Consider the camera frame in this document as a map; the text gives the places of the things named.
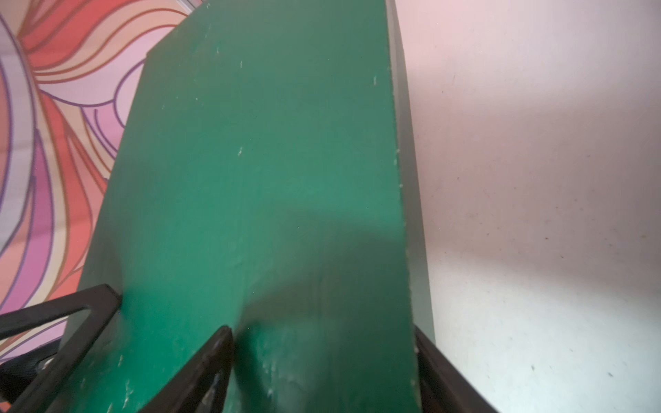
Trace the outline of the green shoebox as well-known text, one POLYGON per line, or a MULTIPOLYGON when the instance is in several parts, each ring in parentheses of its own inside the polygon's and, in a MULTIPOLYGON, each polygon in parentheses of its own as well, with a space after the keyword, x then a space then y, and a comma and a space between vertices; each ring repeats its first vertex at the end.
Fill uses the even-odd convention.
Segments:
POLYGON ((207 1, 148 53, 53 403, 136 412, 222 326, 228 412, 418 412, 387 1, 207 1))

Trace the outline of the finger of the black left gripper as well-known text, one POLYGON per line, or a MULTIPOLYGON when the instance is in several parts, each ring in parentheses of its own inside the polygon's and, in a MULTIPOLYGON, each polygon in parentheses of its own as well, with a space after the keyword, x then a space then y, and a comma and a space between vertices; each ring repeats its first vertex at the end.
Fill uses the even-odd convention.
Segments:
POLYGON ((39 373, 24 392, 11 403, 10 411, 44 412, 65 382, 118 311, 122 297, 106 285, 98 285, 74 294, 1 316, 1 337, 15 336, 26 330, 70 316, 79 311, 89 314, 84 323, 39 373))

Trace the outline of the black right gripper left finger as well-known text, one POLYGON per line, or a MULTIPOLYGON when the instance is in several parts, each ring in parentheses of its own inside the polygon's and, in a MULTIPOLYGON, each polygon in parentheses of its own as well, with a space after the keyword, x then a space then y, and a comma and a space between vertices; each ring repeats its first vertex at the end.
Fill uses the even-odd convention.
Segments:
POLYGON ((232 329, 222 326, 141 411, 222 412, 233 357, 232 329))

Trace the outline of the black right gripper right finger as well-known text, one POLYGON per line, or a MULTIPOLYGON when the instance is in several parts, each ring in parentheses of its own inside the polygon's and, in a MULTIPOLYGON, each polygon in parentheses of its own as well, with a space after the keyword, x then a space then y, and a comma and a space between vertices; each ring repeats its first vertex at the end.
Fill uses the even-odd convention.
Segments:
POLYGON ((497 412, 418 327, 415 339, 424 413, 497 412))

